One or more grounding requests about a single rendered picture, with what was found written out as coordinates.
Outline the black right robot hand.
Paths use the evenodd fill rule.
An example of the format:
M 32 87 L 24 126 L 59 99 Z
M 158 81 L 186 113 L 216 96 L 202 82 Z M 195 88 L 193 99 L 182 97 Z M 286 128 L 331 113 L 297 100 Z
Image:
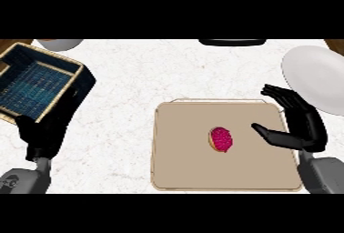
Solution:
M 270 96 L 283 107 L 289 132 L 267 129 L 257 123 L 251 127 L 264 141 L 276 147 L 306 152 L 322 152 L 328 143 L 328 134 L 317 109 L 289 89 L 264 85 L 264 96 Z

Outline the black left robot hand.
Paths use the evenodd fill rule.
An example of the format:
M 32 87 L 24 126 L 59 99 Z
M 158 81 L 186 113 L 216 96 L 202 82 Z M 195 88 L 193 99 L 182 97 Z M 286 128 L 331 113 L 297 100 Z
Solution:
M 28 144 L 28 161 L 41 157 L 52 159 L 56 156 L 77 106 L 77 90 L 71 87 L 38 123 L 25 115 L 15 118 L 21 139 Z

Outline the white round plate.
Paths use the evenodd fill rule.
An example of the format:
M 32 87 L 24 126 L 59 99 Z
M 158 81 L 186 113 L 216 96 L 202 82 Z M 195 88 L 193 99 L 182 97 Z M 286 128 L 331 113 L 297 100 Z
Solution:
M 298 46 L 282 58 L 291 89 L 320 111 L 344 116 L 344 56 L 319 46 Z

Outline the beige rectangular tray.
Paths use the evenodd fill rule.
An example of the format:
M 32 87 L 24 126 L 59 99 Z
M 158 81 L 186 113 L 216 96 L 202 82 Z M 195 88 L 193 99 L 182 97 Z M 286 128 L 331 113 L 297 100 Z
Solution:
M 254 123 L 285 129 L 276 105 L 168 102 L 156 107 L 152 184 L 165 190 L 294 191 L 303 182 L 292 151 L 270 146 Z

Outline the dark blue wicker basket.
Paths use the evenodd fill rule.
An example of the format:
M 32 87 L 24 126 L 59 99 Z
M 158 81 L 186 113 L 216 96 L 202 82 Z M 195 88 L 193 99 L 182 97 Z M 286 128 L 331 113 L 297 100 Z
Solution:
M 77 105 L 96 83 L 87 66 L 77 60 L 16 42 L 0 55 L 7 65 L 0 72 L 0 119 L 30 116 L 38 123 L 72 87 Z

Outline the grey round bowl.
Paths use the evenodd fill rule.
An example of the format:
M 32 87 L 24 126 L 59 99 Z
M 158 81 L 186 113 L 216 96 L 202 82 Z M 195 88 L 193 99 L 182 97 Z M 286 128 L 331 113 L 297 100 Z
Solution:
M 38 43 L 43 47 L 53 52 L 68 51 L 81 42 L 81 39 L 38 39 Z

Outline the black flat object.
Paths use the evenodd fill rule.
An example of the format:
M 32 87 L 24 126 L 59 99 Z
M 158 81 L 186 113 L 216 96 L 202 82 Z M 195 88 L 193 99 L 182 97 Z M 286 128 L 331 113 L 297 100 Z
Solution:
M 207 46 L 260 46 L 266 39 L 199 39 Z

